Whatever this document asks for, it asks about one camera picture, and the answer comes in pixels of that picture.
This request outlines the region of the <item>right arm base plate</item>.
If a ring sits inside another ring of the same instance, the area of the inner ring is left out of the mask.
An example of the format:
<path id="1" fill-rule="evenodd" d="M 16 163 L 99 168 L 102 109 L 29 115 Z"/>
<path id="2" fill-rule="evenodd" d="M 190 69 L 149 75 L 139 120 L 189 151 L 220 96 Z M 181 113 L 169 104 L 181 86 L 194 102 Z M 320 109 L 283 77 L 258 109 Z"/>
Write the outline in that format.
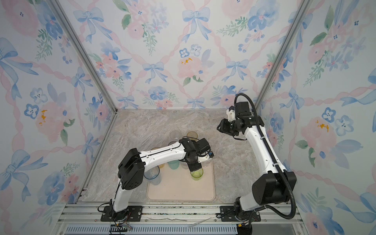
<path id="1" fill-rule="evenodd" d="M 216 214 L 216 218 L 222 222 L 245 223 L 249 220 L 251 222 L 261 222 L 259 212 L 241 211 L 240 209 L 235 209 L 234 206 L 220 206 L 220 212 Z"/>

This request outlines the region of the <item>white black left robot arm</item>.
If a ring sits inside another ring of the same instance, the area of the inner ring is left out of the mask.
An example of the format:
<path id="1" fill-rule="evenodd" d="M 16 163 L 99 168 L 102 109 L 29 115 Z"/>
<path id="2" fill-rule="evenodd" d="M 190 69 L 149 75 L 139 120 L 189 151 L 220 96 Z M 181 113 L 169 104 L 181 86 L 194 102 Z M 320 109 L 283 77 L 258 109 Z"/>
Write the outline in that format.
<path id="1" fill-rule="evenodd" d="M 109 204 L 110 218 L 117 221 L 118 216 L 123 219 L 127 215 L 133 189 L 141 185 L 145 172 L 172 161 L 183 161 L 194 172 L 200 170 L 201 163 L 211 156 L 211 147 L 206 139 L 195 141 L 187 137 L 156 150 L 129 150 L 118 166 L 118 186 Z"/>

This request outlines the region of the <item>clear faceted small glass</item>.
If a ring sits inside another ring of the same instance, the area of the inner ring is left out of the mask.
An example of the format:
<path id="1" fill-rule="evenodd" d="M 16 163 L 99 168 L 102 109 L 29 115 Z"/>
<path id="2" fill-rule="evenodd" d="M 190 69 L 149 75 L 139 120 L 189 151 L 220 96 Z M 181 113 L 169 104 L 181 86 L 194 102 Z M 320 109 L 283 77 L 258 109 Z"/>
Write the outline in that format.
<path id="1" fill-rule="evenodd" d="M 212 162 L 212 159 L 209 158 L 208 160 L 206 161 L 203 161 L 201 164 L 202 164 L 202 167 L 208 167 Z"/>

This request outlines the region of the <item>teal textured plastic glass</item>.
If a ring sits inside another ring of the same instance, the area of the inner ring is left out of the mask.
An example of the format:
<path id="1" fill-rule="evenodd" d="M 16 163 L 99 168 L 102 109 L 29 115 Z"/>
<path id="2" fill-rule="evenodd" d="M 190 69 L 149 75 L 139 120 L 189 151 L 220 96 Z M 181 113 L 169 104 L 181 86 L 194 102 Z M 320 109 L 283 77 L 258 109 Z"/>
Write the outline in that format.
<path id="1" fill-rule="evenodd" d="M 172 169 L 172 170 L 176 170 L 180 165 L 180 161 L 179 160 L 174 160 L 174 161 L 170 161 L 168 162 L 168 166 Z"/>

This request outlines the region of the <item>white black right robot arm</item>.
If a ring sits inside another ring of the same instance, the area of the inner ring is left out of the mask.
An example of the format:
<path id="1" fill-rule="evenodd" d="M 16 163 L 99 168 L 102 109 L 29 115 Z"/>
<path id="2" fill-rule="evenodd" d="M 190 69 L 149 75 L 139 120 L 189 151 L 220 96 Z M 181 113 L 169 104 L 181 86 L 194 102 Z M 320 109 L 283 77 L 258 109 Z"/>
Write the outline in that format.
<path id="1" fill-rule="evenodd" d="M 297 183 L 295 173 L 287 170 L 276 156 L 258 117 L 251 114 L 237 117 L 233 111 L 228 111 L 227 115 L 217 130 L 236 140 L 237 136 L 243 133 L 252 147 L 260 169 L 260 177 L 252 184 L 251 192 L 236 199 L 236 217 L 245 221 L 247 214 L 270 209 L 284 219 L 293 219 L 296 214 L 293 194 Z"/>

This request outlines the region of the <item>frosted clear glass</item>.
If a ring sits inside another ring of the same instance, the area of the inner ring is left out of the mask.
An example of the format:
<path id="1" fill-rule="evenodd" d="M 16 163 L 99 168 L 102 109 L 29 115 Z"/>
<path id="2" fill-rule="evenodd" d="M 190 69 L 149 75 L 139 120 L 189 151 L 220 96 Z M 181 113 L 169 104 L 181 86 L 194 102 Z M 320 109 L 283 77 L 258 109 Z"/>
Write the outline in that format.
<path id="1" fill-rule="evenodd" d="M 188 164 L 187 164 L 186 162 L 180 162 L 180 166 L 181 166 L 183 169 L 189 169 Z"/>

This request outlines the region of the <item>tall blue plastic glass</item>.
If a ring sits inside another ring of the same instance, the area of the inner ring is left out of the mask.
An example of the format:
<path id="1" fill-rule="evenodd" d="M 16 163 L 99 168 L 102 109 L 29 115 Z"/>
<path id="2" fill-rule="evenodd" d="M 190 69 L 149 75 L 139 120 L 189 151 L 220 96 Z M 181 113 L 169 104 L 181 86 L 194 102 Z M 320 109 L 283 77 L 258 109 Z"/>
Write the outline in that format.
<path id="1" fill-rule="evenodd" d="M 152 169 L 144 173 L 145 179 L 152 185 L 159 185 L 161 183 L 161 173 L 159 166 L 153 167 Z"/>

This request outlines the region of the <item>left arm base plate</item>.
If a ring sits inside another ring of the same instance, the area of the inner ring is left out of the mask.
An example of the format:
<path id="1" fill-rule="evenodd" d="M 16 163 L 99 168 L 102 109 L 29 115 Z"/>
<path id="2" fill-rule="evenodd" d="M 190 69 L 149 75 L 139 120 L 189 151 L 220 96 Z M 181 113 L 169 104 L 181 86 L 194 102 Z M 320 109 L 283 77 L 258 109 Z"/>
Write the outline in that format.
<path id="1" fill-rule="evenodd" d="M 142 212 L 142 206 L 128 206 L 120 212 L 115 212 L 111 206 L 106 206 L 100 220 L 101 222 L 140 222 Z"/>

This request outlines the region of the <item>small green glass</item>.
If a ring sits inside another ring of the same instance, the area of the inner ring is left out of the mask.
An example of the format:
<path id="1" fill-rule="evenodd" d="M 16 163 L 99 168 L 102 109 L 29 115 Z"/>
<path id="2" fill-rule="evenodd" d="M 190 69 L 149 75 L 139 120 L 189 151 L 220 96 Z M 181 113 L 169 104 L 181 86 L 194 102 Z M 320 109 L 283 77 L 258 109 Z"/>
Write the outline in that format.
<path id="1" fill-rule="evenodd" d="M 198 181 L 202 178 L 203 174 L 204 174 L 204 170 L 203 168 L 200 168 L 199 170 L 192 171 L 191 177 L 193 180 Z"/>

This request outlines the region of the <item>small amber glass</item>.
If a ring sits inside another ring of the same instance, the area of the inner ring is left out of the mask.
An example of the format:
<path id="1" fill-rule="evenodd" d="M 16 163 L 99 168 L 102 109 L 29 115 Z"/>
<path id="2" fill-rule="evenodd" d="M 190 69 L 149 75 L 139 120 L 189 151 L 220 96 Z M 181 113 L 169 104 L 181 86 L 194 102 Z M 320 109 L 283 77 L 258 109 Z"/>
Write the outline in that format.
<path id="1" fill-rule="evenodd" d="M 198 134 L 194 131 L 188 132 L 186 136 L 192 140 L 198 140 Z"/>

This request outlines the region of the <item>clear stemmed glass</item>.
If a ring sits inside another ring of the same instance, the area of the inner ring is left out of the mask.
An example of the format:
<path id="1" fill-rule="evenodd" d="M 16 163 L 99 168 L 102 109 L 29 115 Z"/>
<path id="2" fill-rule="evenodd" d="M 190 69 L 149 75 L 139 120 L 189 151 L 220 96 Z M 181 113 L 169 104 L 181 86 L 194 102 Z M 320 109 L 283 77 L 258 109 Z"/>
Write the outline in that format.
<path id="1" fill-rule="evenodd" d="M 169 134 L 169 136 L 175 142 L 179 141 L 182 138 L 182 134 L 178 130 L 171 131 L 170 134 Z"/>

